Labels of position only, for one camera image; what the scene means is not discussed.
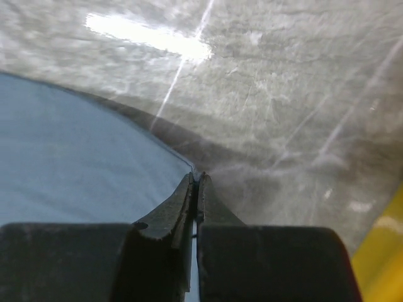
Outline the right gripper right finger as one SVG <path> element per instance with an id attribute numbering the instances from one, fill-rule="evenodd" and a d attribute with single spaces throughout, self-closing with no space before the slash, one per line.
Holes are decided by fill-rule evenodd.
<path id="1" fill-rule="evenodd" d="M 316 226 L 247 225 L 203 174 L 197 201 L 201 301 L 360 301 L 337 233 Z"/>

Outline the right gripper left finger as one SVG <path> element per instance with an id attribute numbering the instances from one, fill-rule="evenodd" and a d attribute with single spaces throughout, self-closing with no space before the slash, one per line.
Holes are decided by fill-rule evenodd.
<path id="1" fill-rule="evenodd" d="M 183 301 L 193 176 L 134 223 L 1 227 L 2 301 Z"/>

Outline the blue-grey t-shirt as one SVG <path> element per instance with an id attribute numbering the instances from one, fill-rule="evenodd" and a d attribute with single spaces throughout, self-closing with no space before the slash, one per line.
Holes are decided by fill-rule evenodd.
<path id="1" fill-rule="evenodd" d="M 90 98 L 1 74 L 1 227 L 8 223 L 134 223 L 200 174 L 156 137 Z M 190 289 L 198 301 L 191 236 Z"/>

